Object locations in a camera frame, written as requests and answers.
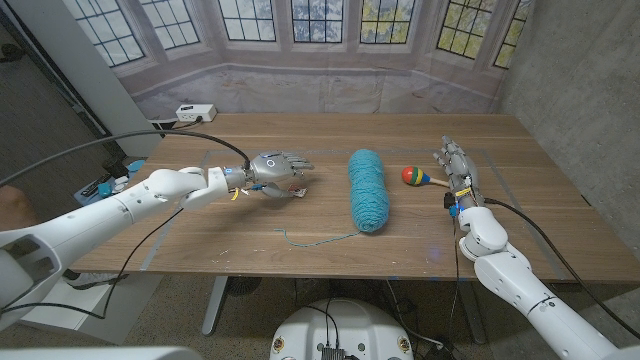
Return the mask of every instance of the white wall outlet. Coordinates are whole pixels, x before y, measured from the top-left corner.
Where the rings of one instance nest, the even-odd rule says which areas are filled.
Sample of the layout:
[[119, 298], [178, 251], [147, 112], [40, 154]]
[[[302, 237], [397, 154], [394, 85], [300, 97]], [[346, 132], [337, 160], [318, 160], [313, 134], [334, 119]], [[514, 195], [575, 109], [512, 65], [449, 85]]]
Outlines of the white wall outlet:
[[182, 122], [194, 122], [198, 116], [202, 116], [203, 122], [212, 121], [217, 113], [213, 104], [185, 104], [176, 110], [178, 121]]

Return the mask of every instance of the window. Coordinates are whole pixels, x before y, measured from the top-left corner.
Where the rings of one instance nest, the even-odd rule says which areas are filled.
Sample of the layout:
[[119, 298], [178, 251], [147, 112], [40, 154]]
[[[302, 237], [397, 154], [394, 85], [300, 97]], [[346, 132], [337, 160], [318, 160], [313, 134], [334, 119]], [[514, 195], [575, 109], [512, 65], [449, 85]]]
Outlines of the window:
[[475, 59], [496, 0], [451, 0], [438, 49]]
[[509, 68], [511, 57], [516, 50], [516, 44], [520, 38], [520, 33], [522, 32], [525, 21], [527, 21], [527, 15], [529, 15], [529, 5], [531, 5], [531, 1], [532, 0], [520, 0], [518, 8], [511, 19], [509, 31], [507, 31], [507, 34], [504, 36], [504, 41], [496, 58], [496, 66], [504, 69]]
[[276, 41], [271, 0], [218, 0], [229, 40]]
[[342, 42], [342, 0], [291, 0], [293, 41]]
[[406, 44], [414, 0], [364, 0], [360, 42]]
[[64, 0], [109, 67], [144, 57], [115, 0]]
[[200, 42], [183, 0], [140, 0], [165, 50]]

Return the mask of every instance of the wooden table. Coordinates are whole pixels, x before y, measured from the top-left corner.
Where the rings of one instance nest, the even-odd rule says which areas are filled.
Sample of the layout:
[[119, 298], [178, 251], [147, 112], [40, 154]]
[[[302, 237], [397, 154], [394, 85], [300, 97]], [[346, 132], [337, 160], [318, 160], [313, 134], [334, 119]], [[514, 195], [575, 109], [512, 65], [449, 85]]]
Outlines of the wooden table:
[[[445, 180], [432, 153], [450, 136], [475, 161], [485, 197], [522, 209], [549, 235], [578, 274], [591, 282], [638, 282], [640, 264], [598, 213], [581, 197], [513, 116], [383, 114], [219, 114], [193, 128], [220, 137], [253, 158], [267, 150], [307, 157], [315, 170], [306, 179], [284, 181], [307, 187], [300, 198], [271, 199], [262, 193], [221, 199], [199, 211], [183, 212], [133, 256], [128, 271], [217, 275], [202, 332], [215, 329], [228, 276], [455, 280], [453, 225], [443, 208], [446, 189], [402, 182], [409, 165]], [[391, 201], [389, 221], [374, 234], [361, 234], [314, 247], [312, 243], [355, 232], [349, 203], [347, 162], [367, 148], [385, 165]], [[242, 158], [211, 141], [167, 136], [132, 183], [160, 168], [202, 168], [242, 164]], [[546, 281], [572, 278], [535, 230], [508, 210], [491, 206], [509, 241]], [[142, 220], [73, 265], [82, 272], [117, 272], [133, 247], [176, 208]], [[462, 254], [460, 277], [475, 279]], [[472, 335], [485, 341], [468, 282], [460, 285]]]

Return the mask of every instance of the yarn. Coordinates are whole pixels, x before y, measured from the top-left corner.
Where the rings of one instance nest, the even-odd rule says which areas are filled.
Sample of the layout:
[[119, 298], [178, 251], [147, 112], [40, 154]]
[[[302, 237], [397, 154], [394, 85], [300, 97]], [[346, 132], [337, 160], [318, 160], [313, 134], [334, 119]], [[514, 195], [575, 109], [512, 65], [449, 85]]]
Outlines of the yarn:
[[349, 159], [351, 216], [360, 231], [373, 232], [389, 219], [389, 196], [384, 166], [377, 153], [360, 149]]

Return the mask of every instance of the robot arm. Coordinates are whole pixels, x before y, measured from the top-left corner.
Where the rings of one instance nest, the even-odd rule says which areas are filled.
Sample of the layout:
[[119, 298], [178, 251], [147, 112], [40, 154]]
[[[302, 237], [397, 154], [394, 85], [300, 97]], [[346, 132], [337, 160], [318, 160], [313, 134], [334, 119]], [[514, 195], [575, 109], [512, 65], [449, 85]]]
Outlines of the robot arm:
[[[38, 303], [64, 270], [97, 246], [140, 220], [168, 210], [176, 200], [186, 210], [202, 208], [247, 183], [271, 182], [301, 176], [313, 169], [292, 154], [258, 156], [250, 169], [241, 166], [180, 171], [161, 169], [131, 188], [48, 222], [0, 232], [0, 308]], [[278, 166], [271, 166], [277, 160]], [[2, 314], [0, 330], [32, 308]]]
[[508, 242], [505, 229], [484, 207], [477, 170], [464, 151], [443, 137], [442, 154], [434, 157], [449, 175], [456, 198], [460, 250], [474, 261], [478, 280], [518, 309], [563, 359], [602, 359], [618, 349], [556, 297], [531, 271], [529, 260]]

